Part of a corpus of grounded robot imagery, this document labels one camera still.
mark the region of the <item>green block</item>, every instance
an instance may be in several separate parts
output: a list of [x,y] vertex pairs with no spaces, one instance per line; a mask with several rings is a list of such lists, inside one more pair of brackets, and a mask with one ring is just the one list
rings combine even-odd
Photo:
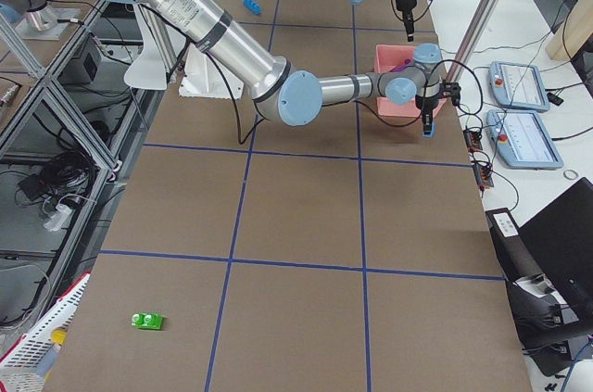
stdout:
[[163,317],[153,312],[135,313],[132,315],[132,325],[142,330],[160,330],[163,325]]

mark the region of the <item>white perforated basket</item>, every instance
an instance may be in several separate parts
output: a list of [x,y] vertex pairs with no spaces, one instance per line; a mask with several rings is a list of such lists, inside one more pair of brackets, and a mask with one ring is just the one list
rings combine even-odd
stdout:
[[81,276],[54,307],[0,357],[0,392],[41,391],[44,379],[35,373],[35,368],[54,345],[52,332],[56,329],[68,330],[89,276],[89,273]]

